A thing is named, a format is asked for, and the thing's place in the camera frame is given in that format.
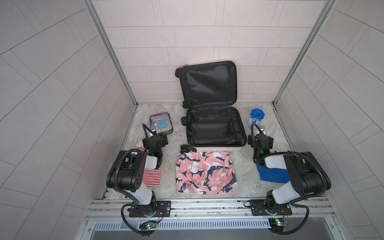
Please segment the blue garment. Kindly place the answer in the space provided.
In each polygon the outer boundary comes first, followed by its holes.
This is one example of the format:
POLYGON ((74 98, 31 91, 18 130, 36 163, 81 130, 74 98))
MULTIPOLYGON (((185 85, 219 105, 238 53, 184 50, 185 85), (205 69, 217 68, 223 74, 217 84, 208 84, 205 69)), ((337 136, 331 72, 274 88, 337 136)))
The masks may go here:
POLYGON ((283 169, 268 169, 257 165, 260 179, 266 182, 286 184, 290 181, 289 173, 283 169))

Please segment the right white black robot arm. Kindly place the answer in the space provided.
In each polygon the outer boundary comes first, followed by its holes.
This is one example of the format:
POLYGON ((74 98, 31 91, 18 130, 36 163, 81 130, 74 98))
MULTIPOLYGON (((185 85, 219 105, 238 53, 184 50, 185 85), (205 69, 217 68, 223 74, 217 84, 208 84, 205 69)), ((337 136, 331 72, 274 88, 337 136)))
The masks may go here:
POLYGON ((251 130, 254 129, 259 131, 258 134, 251 133, 248 136, 248 144, 253 148, 253 162, 263 169, 285 170, 289 180, 280 188, 268 191, 263 202, 250 200, 247 207, 270 216, 283 213, 281 219, 270 220, 271 233, 281 236, 296 233, 304 226, 310 215, 310 208, 300 205, 299 202, 323 195, 331 188, 331 180, 312 153, 293 151, 272 153, 270 150, 274 139, 265 135, 257 124, 252 124, 251 130), (285 221, 289 215, 286 209, 290 207, 303 208, 306 214, 296 228, 285 231, 285 221))

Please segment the pink navy shark garment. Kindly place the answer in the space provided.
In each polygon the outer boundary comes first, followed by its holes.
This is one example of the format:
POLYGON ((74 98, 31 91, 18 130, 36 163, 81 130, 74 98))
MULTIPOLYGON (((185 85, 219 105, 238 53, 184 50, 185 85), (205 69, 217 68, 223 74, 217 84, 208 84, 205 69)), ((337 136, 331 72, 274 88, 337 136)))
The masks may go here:
POLYGON ((184 153, 175 166, 179 193, 231 194, 237 184, 229 152, 184 153))

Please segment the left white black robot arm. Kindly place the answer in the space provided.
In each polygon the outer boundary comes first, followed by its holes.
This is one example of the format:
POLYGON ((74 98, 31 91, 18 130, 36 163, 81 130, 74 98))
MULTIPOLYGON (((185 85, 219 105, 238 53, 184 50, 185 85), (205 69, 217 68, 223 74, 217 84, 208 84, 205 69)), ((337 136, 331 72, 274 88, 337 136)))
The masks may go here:
POLYGON ((107 188, 132 200, 121 208, 123 222, 134 233, 142 237, 150 237, 161 223, 163 217, 170 216, 171 202, 157 201, 156 195, 143 184, 145 170, 158 170, 162 164, 162 148, 168 144, 167 134, 158 133, 142 124, 146 137, 143 139, 144 150, 121 150, 113 163, 106 179, 107 188), (157 221, 147 221, 138 228, 127 221, 125 209, 131 217, 153 217, 159 215, 157 221))

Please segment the red white striped garment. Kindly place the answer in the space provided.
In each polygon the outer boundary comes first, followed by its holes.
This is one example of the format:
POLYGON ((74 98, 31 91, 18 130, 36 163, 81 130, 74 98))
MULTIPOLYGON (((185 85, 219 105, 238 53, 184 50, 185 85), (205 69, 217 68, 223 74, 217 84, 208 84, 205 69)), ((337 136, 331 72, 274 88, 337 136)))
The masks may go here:
POLYGON ((161 167, 158 167, 158 158, 147 155, 143 174, 143 184, 146 187, 159 186, 160 180, 161 167))

